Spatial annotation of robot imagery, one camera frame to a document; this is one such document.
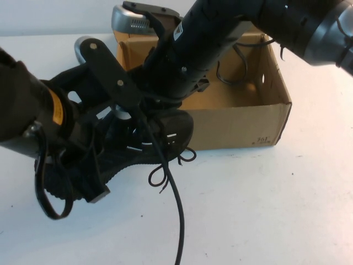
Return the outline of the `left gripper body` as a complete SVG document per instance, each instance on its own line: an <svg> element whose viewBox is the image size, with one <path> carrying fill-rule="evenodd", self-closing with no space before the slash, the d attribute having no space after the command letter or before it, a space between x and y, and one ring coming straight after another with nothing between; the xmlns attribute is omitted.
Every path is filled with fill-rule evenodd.
<svg viewBox="0 0 353 265"><path fill-rule="evenodd" d="M97 115L113 105L112 97L87 65L64 71L52 79L52 143L103 142L114 121L112 112Z"/></svg>

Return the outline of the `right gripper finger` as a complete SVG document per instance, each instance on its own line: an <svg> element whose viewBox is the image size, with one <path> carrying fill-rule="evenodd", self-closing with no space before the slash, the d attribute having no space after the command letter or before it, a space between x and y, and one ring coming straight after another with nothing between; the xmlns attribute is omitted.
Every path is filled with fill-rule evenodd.
<svg viewBox="0 0 353 265"><path fill-rule="evenodd" d="M160 144L176 144L176 133L171 133L171 125L168 123L176 117L177 110L164 110L154 113L154 122L157 125L157 141Z"/></svg>

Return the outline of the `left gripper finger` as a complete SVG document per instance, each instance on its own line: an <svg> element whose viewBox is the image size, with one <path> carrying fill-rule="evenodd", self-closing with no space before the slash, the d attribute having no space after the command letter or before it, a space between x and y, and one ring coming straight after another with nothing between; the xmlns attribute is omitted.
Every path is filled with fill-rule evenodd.
<svg viewBox="0 0 353 265"><path fill-rule="evenodd" d="M100 166L98 161L98 154L99 154L100 148L101 148L100 141L95 135L95 132L92 132L92 135L90 138L90 147L87 154L87 171L88 171L87 182L89 185L89 193L88 193L89 203L96 203L110 193L109 188L103 181L101 171L100 171Z"/></svg>

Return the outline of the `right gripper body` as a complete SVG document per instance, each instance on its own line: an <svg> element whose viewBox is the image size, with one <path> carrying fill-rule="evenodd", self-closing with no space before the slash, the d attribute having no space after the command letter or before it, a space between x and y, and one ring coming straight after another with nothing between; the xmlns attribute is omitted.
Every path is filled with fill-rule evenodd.
<svg viewBox="0 0 353 265"><path fill-rule="evenodd" d="M151 98L179 105L209 86L206 77L209 70L209 42L158 41L137 68L137 81L139 88Z"/></svg>

